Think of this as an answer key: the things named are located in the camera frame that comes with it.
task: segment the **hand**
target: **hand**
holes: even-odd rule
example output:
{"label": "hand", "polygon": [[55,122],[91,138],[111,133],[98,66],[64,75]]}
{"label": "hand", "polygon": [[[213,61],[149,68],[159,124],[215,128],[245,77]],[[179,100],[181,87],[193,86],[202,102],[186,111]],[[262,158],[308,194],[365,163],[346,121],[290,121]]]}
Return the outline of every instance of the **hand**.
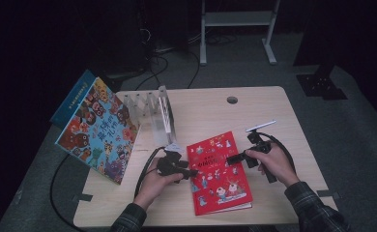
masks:
{"label": "hand", "polygon": [[141,184],[140,192],[134,198],[133,203],[139,205],[145,211],[153,203],[156,197],[160,196],[164,188],[175,181],[183,179],[182,173],[168,176],[161,176],[157,172],[159,158],[154,158],[149,166],[146,176]]}
{"label": "hand", "polygon": [[[260,160],[270,170],[276,178],[286,187],[289,187],[300,181],[294,172],[288,158],[285,156],[281,148],[276,143],[271,143],[271,151],[268,154],[246,150],[246,155]],[[258,170],[265,175],[262,165],[258,166]]]}

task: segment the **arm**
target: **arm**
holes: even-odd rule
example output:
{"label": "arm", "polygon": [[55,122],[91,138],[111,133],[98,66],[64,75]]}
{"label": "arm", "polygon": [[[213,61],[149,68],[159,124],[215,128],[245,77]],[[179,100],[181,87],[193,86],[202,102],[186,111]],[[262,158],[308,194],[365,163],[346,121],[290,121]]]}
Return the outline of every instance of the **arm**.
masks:
{"label": "arm", "polygon": [[159,175],[156,171],[158,161],[159,159],[153,159],[142,182],[140,192],[112,224],[110,231],[140,231],[147,216],[146,211],[153,201],[161,195],[167,185],[183,179],[182,173],[169,176]]}
{"label": "arm", "polygon": [[[287,190],[285,195],[291,202],[300,223],[300,231],[347,231],[349,225],[344,222],[343,215],[325,206],[318,195],[301,182],[294,172],[288,158],[282,150],[272,143],[269,154],[247,150],[246,154],[263,162]],[[264,175],[262,166],[258,170]]]}

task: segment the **white metal frame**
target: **white metal frame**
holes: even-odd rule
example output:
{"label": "white metal frame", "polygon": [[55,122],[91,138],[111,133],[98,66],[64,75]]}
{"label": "white metal frame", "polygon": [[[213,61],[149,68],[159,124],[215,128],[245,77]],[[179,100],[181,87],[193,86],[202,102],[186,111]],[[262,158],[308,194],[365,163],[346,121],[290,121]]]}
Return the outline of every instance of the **white metal frame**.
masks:
{"label": "white metal frame", "polygon": [[206,13],[206,0],[203,0],[201,7],[200,65],[207,65],[206,27],[211,26],[269,26],[267,38],[262,39],[262,43],[270,64],[275,65],[276,58],[270,42],[276,24],[279,2],[280,0],[275,0],[275,6],[272,11]]}

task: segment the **dark background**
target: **dark background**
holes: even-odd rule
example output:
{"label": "dark background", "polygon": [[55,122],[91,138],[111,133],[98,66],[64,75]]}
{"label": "dark background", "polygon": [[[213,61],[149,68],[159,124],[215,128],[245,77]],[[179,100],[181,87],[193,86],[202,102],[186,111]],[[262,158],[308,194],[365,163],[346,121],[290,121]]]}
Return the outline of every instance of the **dark background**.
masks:
{"label": "dark background", "polygon": [[[222,6],[272,6],[258,2]],[[210,0],[208,7],[218,4]],[[199,33],[200,6],[199,0],[0,1],[0,218],[48,120],[84,70],[147,68],[150,45],[141,45],[138,28],[185,47],[187,36]],[[377,1],[282,1],[275,33],[293,32],[304,32],[295,65],[317,65],[331,53],[377,110]]]}

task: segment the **red book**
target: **red book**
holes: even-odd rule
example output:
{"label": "red book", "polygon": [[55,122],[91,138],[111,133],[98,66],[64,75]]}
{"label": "red book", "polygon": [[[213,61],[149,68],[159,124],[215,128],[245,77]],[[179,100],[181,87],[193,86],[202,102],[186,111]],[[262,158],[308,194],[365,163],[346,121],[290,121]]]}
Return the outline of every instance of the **red book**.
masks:
{"label": "red book", "polygon": [[187,146],[191,192],[197,216],[250,208],[252,194],[243,165],[228,165],[239,154],[232,131]]}

